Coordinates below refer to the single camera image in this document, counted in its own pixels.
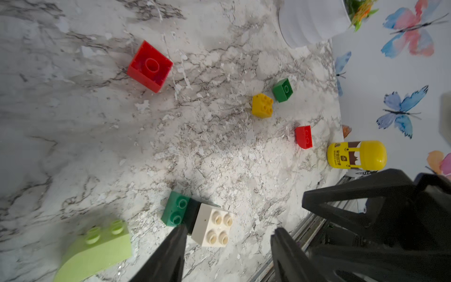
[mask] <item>yellow lego brick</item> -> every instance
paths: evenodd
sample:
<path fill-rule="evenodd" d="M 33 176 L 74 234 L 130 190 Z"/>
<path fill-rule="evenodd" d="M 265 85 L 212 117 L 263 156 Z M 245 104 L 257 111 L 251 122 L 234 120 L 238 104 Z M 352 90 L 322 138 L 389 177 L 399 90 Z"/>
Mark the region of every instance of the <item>yellow lego brick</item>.
<path fill-rule="evenodd" d="M 252 97 L 252 114 L 259 118 L 265 119 L 272 116 L 273 100 L 260 93 Z"/>

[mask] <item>yellow toy capsule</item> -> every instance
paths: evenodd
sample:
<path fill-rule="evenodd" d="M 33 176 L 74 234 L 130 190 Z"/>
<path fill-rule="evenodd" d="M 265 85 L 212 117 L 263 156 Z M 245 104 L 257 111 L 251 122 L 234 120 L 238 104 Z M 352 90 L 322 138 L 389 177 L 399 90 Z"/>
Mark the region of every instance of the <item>yellow toy capsule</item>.
<path fill-rule="evenodd" d="M 387 150 L 375 140 L 332 143 L 327 149 L 327 161 L 334 168 L 379 171 L 387 164 Z"/>

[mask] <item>large red block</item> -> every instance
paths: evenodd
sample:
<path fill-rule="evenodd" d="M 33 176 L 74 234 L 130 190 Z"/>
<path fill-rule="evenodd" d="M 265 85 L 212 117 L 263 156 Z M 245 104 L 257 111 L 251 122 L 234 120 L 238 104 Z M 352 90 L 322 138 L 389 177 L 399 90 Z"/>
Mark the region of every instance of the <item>large red block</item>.
<path fill-rule="evenodd" d="M 309 125 L 296 127 L 295 129 L 296 141 L 298 145 L 303 149 L 313 147 L 312 143 L 312 129 Z"/>
<path fill-rule="evenodd" d="M 127 74 L 153 92 L 158 93 L 173 65 L 174 63 L 171 60 L 147 41 L 144 41 L 130 63 Z"/>

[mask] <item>lego brick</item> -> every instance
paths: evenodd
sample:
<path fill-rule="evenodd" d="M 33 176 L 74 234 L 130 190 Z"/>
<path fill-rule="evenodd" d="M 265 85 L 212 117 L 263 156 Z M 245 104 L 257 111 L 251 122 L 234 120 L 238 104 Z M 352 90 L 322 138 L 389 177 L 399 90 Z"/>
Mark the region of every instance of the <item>lego brick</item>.
<path fill-rule="evenodd" d="M 189 197 L 172 191 L 169 195 L 168 203 L 166 204 L 161 220 L 170 227 L 181 224 L 186 207 L 188 206 L 188 201 Z"/>
<path fill-rule="evenodd" d="M 293 89 L 291 88 L 290 82 L 288 79 L 283 79 L 276 83 L 272 88 L 272 93 L 276 100 L 280 102 L 285 102 L 288 98 L 293 94 Z"/>
<path fill-rule="evenodd" d="M 183 216 L 182 223 L 188 230 L 188 235 L 193 233 L 194 225 L 196 224 L 197 214 L 199 213 L 201 202 L 190 198 L 188 206 L 186 207 L 185 216 Z"/>
<path fill-rule="evenodd" d="M 191 238 L 201 247 L 225 247 L 233 219 L 228 211 L 202 203 Z"/>
<path fill-rule="evenodd" d="M 130 63 L 127 74 L 153 92 L 158 93 L 173 65 L 174 63 L 171 60 L 147 41 L 144 41 Z"/>
<path fill-rule="evenodd" d="M 109 228 L 94 227 L 69 247 L 53 281 L 79 282 L 131 256 L 125 222 L 116 220 Z"/>
<path fill-rule="evenodd" d="M 296 142 L 303 149 L 313 147 L 312 130 L 309 125 L 296 127 L 295 129 Z"/>
<path fill-rule="evenodd" d="M 264 94 L 255 95 L 252 97 L 252 114 L 262 119 L 271 117 L 273 102 L 270 97 Z"/>

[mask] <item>pink butterfly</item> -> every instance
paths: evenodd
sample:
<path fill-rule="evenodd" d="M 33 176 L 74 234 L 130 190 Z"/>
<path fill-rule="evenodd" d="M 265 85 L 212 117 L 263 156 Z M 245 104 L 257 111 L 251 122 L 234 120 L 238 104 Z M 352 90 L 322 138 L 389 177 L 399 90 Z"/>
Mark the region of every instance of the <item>pink butterfly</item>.
<path fill-rule="evenodd" d="M 434 42 L 424 27 L 447 22 L 439 20 L 448 14 L 427 22 L 441 1 L 418 0 L 415 5 L 416 14 L 408 8 L 399 8 L 395 13 L 389 15 L 385 19 L 383 26 L 390 29 L 397 29 L 396 32 L 391 33 L 396 34 L 396 36 L 384 45 L 381 52 L 386 57 L 395 58 L 409 44 L 410 54 L 426 57 L 432 56 L 434 54 Z"/>
<path fill-rule="evenodd" d="M 427 161 L 432 171 L 445 175 L 451 180 L 451 153 L 445 157 L 441 151 L 432 151 L 429 153 Z"/>

